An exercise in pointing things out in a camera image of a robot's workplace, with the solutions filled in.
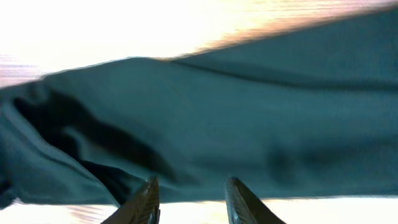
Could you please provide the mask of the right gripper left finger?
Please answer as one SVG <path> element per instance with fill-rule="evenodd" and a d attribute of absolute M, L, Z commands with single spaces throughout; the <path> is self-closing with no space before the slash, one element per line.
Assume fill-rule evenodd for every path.
<path fill-rule="evenodd" d="M 101 224 L 159 224 L 159 178 L 151 177 Z"/>

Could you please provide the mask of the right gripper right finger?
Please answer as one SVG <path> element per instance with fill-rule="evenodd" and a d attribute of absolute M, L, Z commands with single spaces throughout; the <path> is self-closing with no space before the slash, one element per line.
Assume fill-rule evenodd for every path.
<path fill-rule="evenodd" d="M 229 224 L 285 224 L 236 177 L 228 179 L 225 196 Z"/>

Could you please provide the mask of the black polo shirt with logo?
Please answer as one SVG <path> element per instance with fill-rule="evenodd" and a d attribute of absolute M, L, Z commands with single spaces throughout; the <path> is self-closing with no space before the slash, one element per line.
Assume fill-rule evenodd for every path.
<path fill-rule="evenodd" d="M 1 207 L 397 194 L 397 9 L 1 90 Z"/>

